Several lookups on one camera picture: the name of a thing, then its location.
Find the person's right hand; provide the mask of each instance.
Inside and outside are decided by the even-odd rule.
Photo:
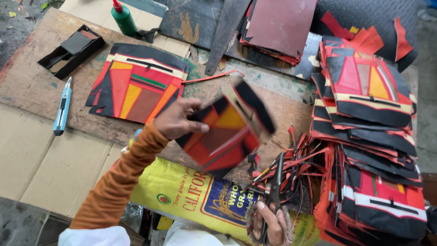
[[[202,122],[187,120],[192,110],[198,110],[201,101],[196,98],[180,98],[155,119],[155,126],[168,139],[179,138],[189,132],[206,133],[209,126]]]
[[[260,240],[263,230],[263,218],[266,221],[267,240],[271,246],[280,246],[284,244],[287,223],[285,222],[284,213],[281,209],[273,213],[275,205],[270,204],[270,208],[264,202],[257,202],[257,214],[253,218],[253,236]]]

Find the sack logo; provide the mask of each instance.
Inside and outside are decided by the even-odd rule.
[[[170,197],[164,195],[164,194],[159,194],[156,196],[156,198],[158,199],[158,201],[164,205],[170,204],[171,203],[171,199]]]

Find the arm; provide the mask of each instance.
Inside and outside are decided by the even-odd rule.
[[[196,110],[200,105],[200,100],[194,98],[179,99],[152,123],[146,124],[129,151],[121,155],[88,193],[70,229],[99,229],[118,225],[138,177],[170,139],[188,132],[204,133],[209,130],[206,124],[186,118],[189,109]]]

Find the zipper pocket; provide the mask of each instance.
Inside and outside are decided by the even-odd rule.
[[[159,68],[161,70],[164,70],[164,71],[167,71],[167,72],[170,72],[170,73],[173,72],[173,70],[171,70],[171,69],[168,69],[168,68],[165,68],[165,67],[162,67],[162,66],[158,66],[156,64],[151,64],[151,63],[148,63],[148,62],[143,62],[143,61],[134,60],[134,59],[130,59],[130,58],[128,58],[127,61],[131,61],[131,62],[143,64],[143,65],[147,65],[146,70],[149,70],[150,67],[156,67],[156,68]]]

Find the red bottle nozzle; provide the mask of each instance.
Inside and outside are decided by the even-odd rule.
[[[121,13],[123,11],[123,6],[119,2],[117,2],[117,0],[112,0],[112,1],[114,2],[114,5],[113,5],[114,10],[117,13]]]

